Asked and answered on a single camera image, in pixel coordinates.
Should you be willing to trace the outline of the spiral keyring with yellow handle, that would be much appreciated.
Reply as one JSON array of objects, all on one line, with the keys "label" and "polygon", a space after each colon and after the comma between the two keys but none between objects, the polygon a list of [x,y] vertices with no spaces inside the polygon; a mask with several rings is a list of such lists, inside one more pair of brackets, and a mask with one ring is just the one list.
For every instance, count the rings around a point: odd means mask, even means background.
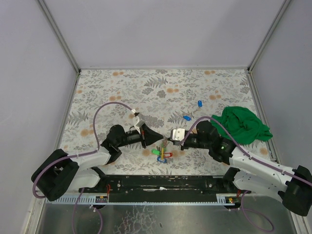
[{"label": "spiral keyring with yellow handle", "polygon": [[167,163],[167,159],[171,158],[173,154],[167,151],[168,139],[164,137],[160,147],[152,149],[151,153],[156,156],[156,160],[161,163]]}]

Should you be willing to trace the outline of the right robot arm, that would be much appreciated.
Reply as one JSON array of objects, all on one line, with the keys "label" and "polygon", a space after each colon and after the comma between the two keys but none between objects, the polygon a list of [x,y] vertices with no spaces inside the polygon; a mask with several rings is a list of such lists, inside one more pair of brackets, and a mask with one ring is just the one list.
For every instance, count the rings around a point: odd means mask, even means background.
[{"label": "right robot arm", "polygon": [[312,206],[312,175],[309,169],[284,166],[257,156],[222,137],[209,121],[196,125],[196,133],[178,128],[171,140],[181,149],[207,149],[218,162],[229,165],[227,175],[236,188],[280,201],[289,211],[307,216]]}]

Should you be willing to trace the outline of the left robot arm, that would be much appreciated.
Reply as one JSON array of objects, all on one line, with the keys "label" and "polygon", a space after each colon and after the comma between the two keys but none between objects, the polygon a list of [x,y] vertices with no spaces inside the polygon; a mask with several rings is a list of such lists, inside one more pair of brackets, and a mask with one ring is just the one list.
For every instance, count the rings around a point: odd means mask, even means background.
[{"label": "left robot arm", "polygon": [[115,162],[122,154],[120,147],[141,143],[146,148],[162,139],[163,135],[146,124],[128,132],[121,125],[114,125],[96,150],[69,155],[56,149],[31,176],[33,195],[55,201],[67,191],[93,188],[100,180],[94,168]]}]

